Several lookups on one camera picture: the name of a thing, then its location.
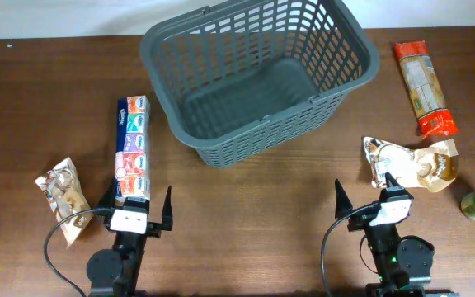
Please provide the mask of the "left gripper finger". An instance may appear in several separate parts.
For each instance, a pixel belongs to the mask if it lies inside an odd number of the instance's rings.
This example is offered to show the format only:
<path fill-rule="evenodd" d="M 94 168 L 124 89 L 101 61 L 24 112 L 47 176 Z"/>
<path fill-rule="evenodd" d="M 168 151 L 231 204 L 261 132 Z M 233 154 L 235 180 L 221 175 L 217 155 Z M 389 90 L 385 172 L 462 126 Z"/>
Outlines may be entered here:
<path fill-rule="evenodd" d="M 115 207 L 117 180 L 113 177 L 105 194 L 96 205 L 97 209 L 111 209 Z"/>
<path fill-rule="evenodd" d="M 172 213 L 172 187 L 167 188 L 167 194 L 162 207 L 162 222 L 161 230 L 172 231 L 173 228 L 173 213 Z"/>

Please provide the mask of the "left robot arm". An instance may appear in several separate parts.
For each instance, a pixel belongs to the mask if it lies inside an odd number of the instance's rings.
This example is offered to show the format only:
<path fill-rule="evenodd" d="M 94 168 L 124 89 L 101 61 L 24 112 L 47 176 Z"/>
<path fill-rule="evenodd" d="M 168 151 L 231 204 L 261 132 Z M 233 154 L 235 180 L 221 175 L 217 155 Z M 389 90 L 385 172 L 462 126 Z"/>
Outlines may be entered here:
<path fill-rule="evenodd" d="M 117 206 L 119 189 L 117 180 L 112 179 L 96 206 L 115 240 L 111 248 L 95 252 L 87 263 L 91 296 L 146 296 L 145 290 L 137 289 L 137 282 L 147 239 L 160 238 L 163 231 L 173 227 L 171 188 L 167 189 L 159 223 L 148 220 L 150 202 L 145 198 L 127 197 Z"/>

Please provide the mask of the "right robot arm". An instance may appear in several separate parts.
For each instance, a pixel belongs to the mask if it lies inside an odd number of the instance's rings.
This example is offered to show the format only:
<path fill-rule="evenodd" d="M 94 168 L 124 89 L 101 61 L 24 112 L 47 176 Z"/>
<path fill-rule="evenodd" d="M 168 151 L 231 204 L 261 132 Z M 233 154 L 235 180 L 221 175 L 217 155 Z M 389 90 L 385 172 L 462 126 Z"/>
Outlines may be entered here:
<path fill-rule="evenodd" d="M 348 221 L 350 232 L 363 231 L 374 260 L 378 283 L 367 284 L 367 296 L 423 296 L 431 282 L 434 246 L 417 236 L 400 236 L 397 225 L 407 219 L 414 201 L 405 187 L 387 172 L 379 199 L 354 209 L 339 181 L 335 181 L 338 223 Z"/>

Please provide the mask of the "beige snack bag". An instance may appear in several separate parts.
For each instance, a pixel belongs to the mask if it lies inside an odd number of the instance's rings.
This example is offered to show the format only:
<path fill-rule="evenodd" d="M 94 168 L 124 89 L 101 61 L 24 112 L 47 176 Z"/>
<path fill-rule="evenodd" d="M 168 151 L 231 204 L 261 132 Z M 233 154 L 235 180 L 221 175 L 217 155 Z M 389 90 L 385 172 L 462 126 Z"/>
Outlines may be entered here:
<path fill-rule="evenodd" d="M 386 173 L 405 188 L 426 188 L 432 193 L 442 191 L 457 177 L 459 154 L 453 139 L 420 149 L 409 149 L 372 137 L 363 138 L 362 145 L 374 188 L 387 186 Z"/>

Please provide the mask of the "grey plastic basket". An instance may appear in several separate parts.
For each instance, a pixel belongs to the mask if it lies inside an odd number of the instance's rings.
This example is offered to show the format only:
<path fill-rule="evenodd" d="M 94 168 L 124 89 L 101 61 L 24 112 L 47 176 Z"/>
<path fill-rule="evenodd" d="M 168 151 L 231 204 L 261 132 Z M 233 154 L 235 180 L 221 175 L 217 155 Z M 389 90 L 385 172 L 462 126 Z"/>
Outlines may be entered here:
<path fill-rule="evenodd" d="M 167 123 L 217 168 L 323 125 L 379 53 L 339 0 L 239 0 L 152 26 L 140 57 Z"/>

